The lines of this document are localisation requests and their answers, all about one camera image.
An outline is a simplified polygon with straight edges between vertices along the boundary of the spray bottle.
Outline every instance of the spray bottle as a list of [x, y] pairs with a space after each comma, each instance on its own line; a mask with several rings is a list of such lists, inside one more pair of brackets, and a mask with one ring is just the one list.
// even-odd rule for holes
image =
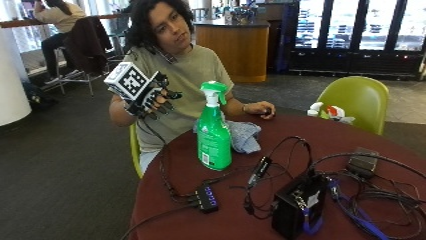
[[231, 132], [223, 119], [220, 103], [227, 104], [227, 85], [210, 81], [203, 83], [202, 91], [207, 106], [198, 124], [199, 159], [211, 169], [224, 170], [231, 164]]

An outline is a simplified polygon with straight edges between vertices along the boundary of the yellow-green chair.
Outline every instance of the yellow-green chair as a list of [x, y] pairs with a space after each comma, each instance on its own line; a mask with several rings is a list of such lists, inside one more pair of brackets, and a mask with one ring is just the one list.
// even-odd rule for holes
[[143, 178], [144, 173], [142, 171], [142, 166], [139, 163], [139, 156], [142, 154], [142, 149], [140, 149], [139, 141], [138, 141], [136, 124], [135, 123], [130, 127], [130, 132], [131, 132], [131, 150], [132, 150], [134, 165], [135, 165], [138, 176], [140, 178]]
[[384, 134], [389, 90], [376, 79], [351, 76], [337, 79], [321, 93], [317, 102], [337, 106], [348, 117], [355, 117], [353, 125], [379, 135]]

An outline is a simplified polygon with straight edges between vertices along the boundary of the lanyard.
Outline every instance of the lanyard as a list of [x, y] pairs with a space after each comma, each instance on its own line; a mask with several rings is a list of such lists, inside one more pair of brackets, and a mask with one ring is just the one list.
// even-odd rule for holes
[[329, 188], [332, 190], [332, 197], [333, 200], [339, 203], [339, 206], [344, 210], [345, 214], [351, 217], [351, 219], [356, 222], [357, 225], [361, 225], [364, 228], [368, 229], [371, 234], [373, 234], [379, 239], [381, 240], [389, 240], [388, 236], [385, 233], [377, 228], [377, 226], [372, 223], [372, 218], [367, 214], [367, 212], [361, 209], [357, 208], [357, 211], [360, 213], [361, 217], [357, 217], [344, 206], [343, 201], [349, 203], [351, 199], [349, 197], [340, 191], [339, 183], [337, 180], [333, 179], [329, 183]]
[[311, 226], [311, 213], [309, 213], [309, 207], [304, 201], [304, 199], [297, 196], [295, 197], [296, 199], [296, 203], [300, 207], [300, 209], [303, 210], [304, 213], [304, 232], [309, 235], [313, 235], [316, 232], [319, 232], [320, 227], [323, 225], [323, 217], [319, 218], [319, 221], [316, 222], [315, 226]]

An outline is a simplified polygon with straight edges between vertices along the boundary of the maroon table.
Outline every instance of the maroon table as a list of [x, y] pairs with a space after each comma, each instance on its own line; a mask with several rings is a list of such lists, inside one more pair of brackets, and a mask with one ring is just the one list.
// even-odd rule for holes
[[[356, 127], [343, 123], [313, 118], [308, 116], [281, 115], [272, 121], [264, 121], [256, 116], [243, 116], [236, 121], [251, 121], [263, 128], [259, 143], [261, 152], [253, 154], [234, 153], [234, 163], [223, 172], [206, 168], [198, 159], [196, 134], [187, 132], [170, 144], [170, 155], [167, 158], [168, 178], [176, 190], [191, 193], [196, 190], [202, 181], [208, 178], [223, 176], [223, 174], [239, 166], [255, 166], [263, 156], [268, 155], [280, 141], [288, 136], [300, 136], [307, 139], [312, 146], [315, 160], [327, 155], [355, 152], [357, 147], [364, 147], [380, 152], [387, 156], [421, 172], [426, 172], [426, 160], [416, 153], [397, 145], [384, 137], [365, 132]], [[292, 144], [283, 144], [275, 152], [275, 162], [287, 165]], [[319, 164], [317, 169], [336, 171], [345, 168], [348, 157], [327, 160]], [[308, 154], [301, 146], [295, 150], [289, 172], [297, 176], [305, 169]], [[160, 158], [151, 163], [148, 171], [139, 185], [136, 205], [132, 216], [132, 224], [139, 223], [155, 215], [180, 208], [183, 205], [171, 200], [168, 189], [160, 174]], [[426, 194], [425, 180], [385, 161], [379, 162], [377, 173], [395, 181], [408, 182], [417, 186], [421, 197]], [[211, 214], [202, 213], [198, 209], [188, 208], [156, 218], [143, 224], [131, 233], [131, 239], [284, 239], [272, 228], [272, 218], [259, 220], [251, 216], [244, 207], [246, 191], [231, 186], [246, 186], [251, 171], [232, 175], [227, 180], [212, 185], [220, 210]], [[264, 181], [253, 189], [253, 200], [257, 204], [272, 201], [275, 192], [289, 182], [291, 178], [284, 175], [271, 181]], [[380, 207], [368, 207], [373, 217], [399, 217], [391, 209], [396, 203], [385, 201]], [[388, 229], [387, 234], [404, 234], [407, 227]], [[369, 239], [369, 235], [352, 223], [343, 210], [327, 195], [324, 207], [324, 225], [315, 236], [301, 234], [299, 239]]]

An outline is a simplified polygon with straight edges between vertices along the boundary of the refrigerator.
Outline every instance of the refrigerator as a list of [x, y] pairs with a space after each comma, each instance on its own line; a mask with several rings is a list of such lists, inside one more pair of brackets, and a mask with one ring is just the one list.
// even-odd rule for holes
[[289, 70], [416, 77], [426, 1], [300, 0]]

